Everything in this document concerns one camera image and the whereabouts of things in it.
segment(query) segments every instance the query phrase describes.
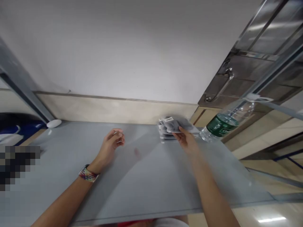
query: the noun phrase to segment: metal pole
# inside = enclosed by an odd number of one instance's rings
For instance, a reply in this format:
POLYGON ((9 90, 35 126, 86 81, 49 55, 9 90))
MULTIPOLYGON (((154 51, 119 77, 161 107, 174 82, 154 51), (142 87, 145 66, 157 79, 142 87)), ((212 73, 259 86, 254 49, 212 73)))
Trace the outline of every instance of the metal pole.
POLYGON ((30 90, 27 82, 30 78, 28 72, 22 67, 12 54, 4 41, 0 38, 0 77, 41 119, 48 123, 54 116, 30 90))

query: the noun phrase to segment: white round object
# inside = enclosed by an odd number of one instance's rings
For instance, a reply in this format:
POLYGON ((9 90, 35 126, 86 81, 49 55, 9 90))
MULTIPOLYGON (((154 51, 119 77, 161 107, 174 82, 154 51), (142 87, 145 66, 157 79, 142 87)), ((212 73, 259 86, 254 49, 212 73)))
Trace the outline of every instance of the white round object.
POLYGON ((258 98, 260 98, 260 95, 254 94, 254 93, 248 93, 246 98, 250 99, 250 100, 256 100, 258 98))
POLYGON ((61 123, 62 123, 61 120, 56 119, 56 120, 52 120, 52 121, 50 121, 49 123, 47 123, 46 126, 47 126, 48 128, 55 128, 55 127, 57 127, 58 125, 60 125, 61 123))

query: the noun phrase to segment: gray tabletop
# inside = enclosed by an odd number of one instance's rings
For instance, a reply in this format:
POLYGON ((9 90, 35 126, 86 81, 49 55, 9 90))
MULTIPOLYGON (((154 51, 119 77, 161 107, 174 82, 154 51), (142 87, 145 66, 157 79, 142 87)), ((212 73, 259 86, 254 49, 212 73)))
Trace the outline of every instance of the gray tabletop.
MULTIPOLYGON (((98 153, 103 137, 122 128, 126 144, 94 183, 72 225, 96 225, 202 212, 197 185, 177 142, 161 144, 154 125, 63 123, 31 146, 41 157, 1 192, 1 226, 30 226, 98 153)), ((274 199, 221 143, 198 139, 215 180, 232 207, 274 199)))

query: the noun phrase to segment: stack of tea bags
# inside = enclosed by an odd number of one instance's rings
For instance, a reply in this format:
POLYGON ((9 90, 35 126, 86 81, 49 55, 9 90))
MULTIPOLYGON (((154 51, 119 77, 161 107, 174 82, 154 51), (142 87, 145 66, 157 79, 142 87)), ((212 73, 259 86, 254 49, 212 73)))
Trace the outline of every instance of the stack of tea bags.
POLYGON ((182 116, 164 116, 157 123, 161 143, 175 142, 176 138, 172 133, 181 133, 179 126, 190 133, 199 133, 199 130, 182 116))

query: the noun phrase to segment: watch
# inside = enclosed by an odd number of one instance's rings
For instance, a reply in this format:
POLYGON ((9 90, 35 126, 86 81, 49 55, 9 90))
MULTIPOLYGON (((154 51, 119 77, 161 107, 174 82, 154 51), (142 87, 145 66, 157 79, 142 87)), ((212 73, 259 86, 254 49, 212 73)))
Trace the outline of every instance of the watch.
POLYGON ((90 172, 87 167, 89 164, 85 165, 82 170, 79 172, 79 176, 83 178, 84 180, 95 182, 95 180, 98 178, 99 174, 90 172))

